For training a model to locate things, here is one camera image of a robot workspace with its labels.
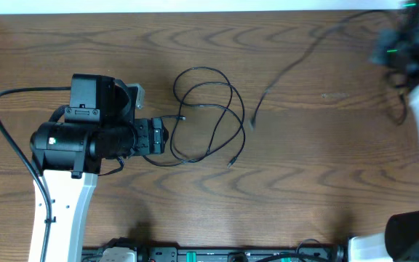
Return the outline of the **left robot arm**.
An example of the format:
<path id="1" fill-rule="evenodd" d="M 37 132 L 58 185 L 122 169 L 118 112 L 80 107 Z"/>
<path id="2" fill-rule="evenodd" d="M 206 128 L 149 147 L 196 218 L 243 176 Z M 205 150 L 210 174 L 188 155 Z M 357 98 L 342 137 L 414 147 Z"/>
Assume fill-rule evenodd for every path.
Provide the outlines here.
<path id="1" fill-rule="evenodd" d="M 36 189 L 30 261 L 79 261 L 89 204 L 103 159 L 163 154 L 169 137 L 159 118 L 137 119 L 145 91 L 110 76 L 74 74 L 64 121 L 31 136 Z"/>

